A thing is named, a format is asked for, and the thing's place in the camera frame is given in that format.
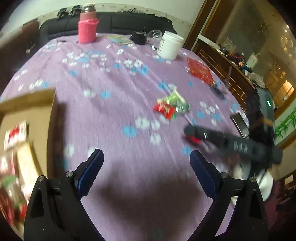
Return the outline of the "white gloved hand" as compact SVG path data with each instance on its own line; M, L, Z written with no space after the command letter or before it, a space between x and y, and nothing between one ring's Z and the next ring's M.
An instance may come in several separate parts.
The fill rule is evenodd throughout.
M246 180L248 178L249 168L247 165L237 164L233 169L232 177L235 179ZM269 171L261 170L255 175L263 201L267 201L273 189L273 177Z

